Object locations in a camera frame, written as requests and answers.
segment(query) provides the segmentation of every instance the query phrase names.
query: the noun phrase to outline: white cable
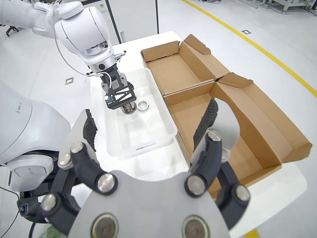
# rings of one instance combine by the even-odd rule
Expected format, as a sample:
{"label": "white cable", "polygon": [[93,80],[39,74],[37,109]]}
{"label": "white cable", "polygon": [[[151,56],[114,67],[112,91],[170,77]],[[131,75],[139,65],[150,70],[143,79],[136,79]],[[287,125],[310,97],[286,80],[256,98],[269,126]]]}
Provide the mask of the white cable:
{"label": "white cable", "polygon": [[52,5],[53,5],[53,12],[52,12],[52,14],[53,14],[54,40],[55,40],[55,44],[56,44],[56,47],[57,47],[57,50],[58,50],[59,54],[60,54],[61,57],[63,58],[64,62],[65,62],[71,69],[73,69],[75,72],[77,72],[77,73],[79,73],[79,74],[81,74],[81,75],[88,76],[88,77],[92,77],[92,76],[100,77],[100,74],[106,74],[106,75],[108,75],[109,81],[110,81],[110,83],[109,83],[109,88],[111,88],[112,80],[111,80],[111,76],[110,76],[107,72],[100,72],[100,73],[89,74],[89,75],[83,74],[83,73],[81,73],[80,71],[77,71],[74,67],[72,67],[72,66],[67,62],[67,60],[64,58],[64,56],[63,56],[63,54],[61,53],[61,51],[60,51],[60,49],[59,49],[59,46],[58,46],[58,44],[57,44],[56,32],[55,32],[55,17],[54,17],[55,15],[54,15],[54,13],[55,13],[55,7],[56,7],[58,1],[59,1],[59,0],[56,0],[54,3],[52,3]]}

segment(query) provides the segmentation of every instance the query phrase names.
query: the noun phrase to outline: yellow floor line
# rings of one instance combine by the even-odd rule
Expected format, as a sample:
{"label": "yellow floor line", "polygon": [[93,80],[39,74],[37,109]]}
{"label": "yellow floor line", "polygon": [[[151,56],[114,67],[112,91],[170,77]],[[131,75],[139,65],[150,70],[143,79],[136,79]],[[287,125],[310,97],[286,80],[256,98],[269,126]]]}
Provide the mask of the yellow floor line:
{"label": "yellow floor line", "polygon": [[253,229],[252,231],[248,232],[243,236],[243,238],[260,238],[257,229]]}
{"label": "yellow floor line", "polygon": [[272,61],[274,61],[277,65],[282,67],[285,71],[287,71],[292,77],[294,77],[302,86],[304,86],[312,95],[314,95],[317,98],[317,91],[311,87],[303,78],[301,78],[298,74],[296,74],[291,68],[286,66],[284,63],[282,63],[279,59],[277,59],[275,56],[270,54],[268,51],[263,49],[260,45],[257,43],[253,42],[251,39],[247,38],[245,35],[243,35],[241,32],[237,31],[236,29],[232,28],[230,25],[227,25],[217,17],[214,17],[210,13],[206,12],[205,10],[199,8],[197,5],[194,5],[193,3],[187,1],[187,0],[182,0],[185,3],[189,4],[190,6],[194,7],[198,11],[201,11],[203,14],[207,15],[211,19],[215,20],[217,23],[221,24],[231,32],[235,33],[239,37],[241,37],[243,40],[251,44],[253,47],[257,48],[261,53],[265,54],[268,58],[270,58]]}

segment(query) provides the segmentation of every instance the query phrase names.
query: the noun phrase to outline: metal ring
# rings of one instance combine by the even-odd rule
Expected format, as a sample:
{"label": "metal ring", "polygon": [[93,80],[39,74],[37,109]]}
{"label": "metal ring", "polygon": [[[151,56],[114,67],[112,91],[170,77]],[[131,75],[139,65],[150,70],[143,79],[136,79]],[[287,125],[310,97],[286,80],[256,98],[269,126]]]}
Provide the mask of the metal ring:
{"label": "metal ring", "polygon": [[195,221],[195,222],[199,223],[204,230],[204,232],[200,233],[197,237],[210,238],[210,230],[209,230],[207,223],[205,222],[205,220],[203,218],[199,217],[198,215],[190,215],[183,221],[183,223],[182,223],[182,237],[183,238],[190,237],[186,233],[186,226],[191,221]]}
{"label": "metal ring", "polygon": [[140,100],[137,103],[137,108],[140,112],[146,112],[149,108],[149,103],[146,100]]}

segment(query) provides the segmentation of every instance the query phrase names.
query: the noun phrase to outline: open cardboard box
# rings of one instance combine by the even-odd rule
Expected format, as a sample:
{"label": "open cardboard box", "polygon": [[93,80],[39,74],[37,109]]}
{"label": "open cardboard box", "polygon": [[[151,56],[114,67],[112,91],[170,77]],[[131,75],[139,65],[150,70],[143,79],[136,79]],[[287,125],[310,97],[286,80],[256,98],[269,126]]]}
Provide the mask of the open cardboard box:
{"label": "open cardboard box", "polygon": [[193,35],[141,51],[162,95],[210,82],[229,73]]}
{"label": "open cardboard box", "polygon": [[[282,163],[308,157],[312,144],[252,80],[228,72],[211,54],[194,49],[187,39],[178,52],[178,42],[172,42],[143,50],[142,55],[178,128],[177,139],[188,164],[195,130],[212,97],[229,104],[239,122],[240,138],[231,150],[229,163],[242,184],[250,186],[277,171]],[[217,76],[223,77],[215,82]],[[182,82],[189,77],[200,82]],[[219,189],[216,179],[209,193],[215,198]]]}

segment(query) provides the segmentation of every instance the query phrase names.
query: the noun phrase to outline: nfc logo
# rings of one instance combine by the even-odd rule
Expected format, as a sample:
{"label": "nfc logo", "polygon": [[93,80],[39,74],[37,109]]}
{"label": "nfc logo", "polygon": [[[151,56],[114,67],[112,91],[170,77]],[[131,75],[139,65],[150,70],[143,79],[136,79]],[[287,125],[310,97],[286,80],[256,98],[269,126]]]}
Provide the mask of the nfc logo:
{"label": "nfc logo", "polygon": [[18,110],[16,110],[16,113],[18,113],[18,114],[20,113],[21,106],[22,106],[22,103],[21,103],[21,102],[19,102]]}

